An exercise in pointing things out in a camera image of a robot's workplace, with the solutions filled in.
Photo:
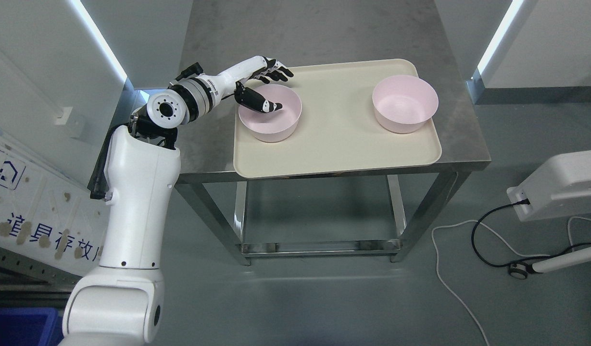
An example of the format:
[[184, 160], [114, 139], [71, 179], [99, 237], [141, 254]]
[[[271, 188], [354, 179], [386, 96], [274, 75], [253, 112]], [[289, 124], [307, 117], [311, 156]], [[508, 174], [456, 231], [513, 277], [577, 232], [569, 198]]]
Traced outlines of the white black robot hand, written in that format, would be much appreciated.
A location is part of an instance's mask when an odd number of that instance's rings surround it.
[[265, 56], [253, 56], [216, 76], [217, 97], [221, 100], [233, 96], [236, 103], [251, 111], [270, 113], [281, 110], [282, 103], [270, 101], [255, 90], [246, 87], [250, 80], [268, 85], [271, 81], [286, 82], [294, 74], [282, 62]]

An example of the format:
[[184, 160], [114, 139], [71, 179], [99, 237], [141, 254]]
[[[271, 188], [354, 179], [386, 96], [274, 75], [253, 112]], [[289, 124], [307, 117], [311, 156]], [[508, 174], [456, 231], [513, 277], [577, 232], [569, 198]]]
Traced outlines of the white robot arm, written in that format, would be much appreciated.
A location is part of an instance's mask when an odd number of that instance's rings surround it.
[[286, 81], [293, 74], [258, 56], [216, 76], [195, 63], [109, 131], [88, 185], [91, 198], [109, 207], [108, 228], [98, 266], [67, 301], [62, 346], [143, 346], [154, 340], [165, 296], [160, 260], [166, 210], [181, 168], [178, 128], [227, 97], [244, 99], [245, 83], [266, 76]]

